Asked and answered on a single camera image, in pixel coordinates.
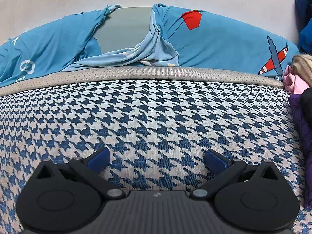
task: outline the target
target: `blue gripper pad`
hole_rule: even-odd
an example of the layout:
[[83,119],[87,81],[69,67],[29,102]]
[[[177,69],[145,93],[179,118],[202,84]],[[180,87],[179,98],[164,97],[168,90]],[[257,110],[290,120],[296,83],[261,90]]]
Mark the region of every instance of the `blue gripper pad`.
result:
[[97,174],[100,174],[100,172],[104,170],[110,163],[110,151],[108,148],[98,150],[90,157],[90,160],[86,158],[86,160],[88,160],[87,167]]
[[232,161],[225,158],[213,149],[207,150],[204,155],[205,165],[214,174],[218,175],[232,165]]

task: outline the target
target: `brown towel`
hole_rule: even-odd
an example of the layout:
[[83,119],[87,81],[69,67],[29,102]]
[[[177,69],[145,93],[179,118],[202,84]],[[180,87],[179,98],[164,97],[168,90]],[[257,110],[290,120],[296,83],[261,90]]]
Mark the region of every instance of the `brown towel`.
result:
[[308,54],[295,55],[291,64],[292,74],[300,76],[312,87],[312,56]]

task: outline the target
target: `beige dotted trim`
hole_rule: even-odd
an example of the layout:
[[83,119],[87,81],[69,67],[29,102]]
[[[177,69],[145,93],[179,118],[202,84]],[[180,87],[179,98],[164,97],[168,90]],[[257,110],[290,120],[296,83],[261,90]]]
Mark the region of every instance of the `beige dotted trim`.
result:
[[187,80],[221,83],[244,83],[284,88],[280,81],[268,77],[230,70],[182,67],[114,67],[89,68],[72,72],[57,72],[28,79],[0,88],[0,96],[51,86],[104,80],[154,79]]

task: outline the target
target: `silver screw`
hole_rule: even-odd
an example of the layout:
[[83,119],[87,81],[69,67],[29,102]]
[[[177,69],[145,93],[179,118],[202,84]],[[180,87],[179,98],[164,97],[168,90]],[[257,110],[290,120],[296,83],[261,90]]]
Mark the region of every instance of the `silver screw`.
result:
[[122,195],[122,191],[120,189],[110,189],[107,191],[107,195],[110,197],[119,197]]
[[195,189],[193,191],[193,195],[196,197],[205,197],[208,194],[208,192],[205,189]]

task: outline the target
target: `light blue fabric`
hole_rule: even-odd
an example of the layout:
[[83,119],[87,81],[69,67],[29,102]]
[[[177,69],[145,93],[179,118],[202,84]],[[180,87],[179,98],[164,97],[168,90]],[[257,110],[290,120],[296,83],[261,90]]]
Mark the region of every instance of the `light blue fabric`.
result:
[[116,67],[141,62],[147,66],[179,66],[178,53],[171,43],[164,40],[151,10],[150,29],[144,40],[135,47],[124,48],[73,62],[63,71],[94,67]]
[[[281,36],[231,18],[198,11],[194,15],[201,17],[199,26],[189,30],[182,14],[190,10],[163,4],[155,4],[153,10],[162,37],[179,53],[181,67],[228,69],[276,77],[299,54],[299,48]],[[287,55],[279,63],[277,53],[285,48]],[[261,71],[270,59],[275,60],[278,68]]]
[[66,16],[4,43],[0,46],[0,87],[59,72],[73,62],[100,55],[92,36],[117,7]]

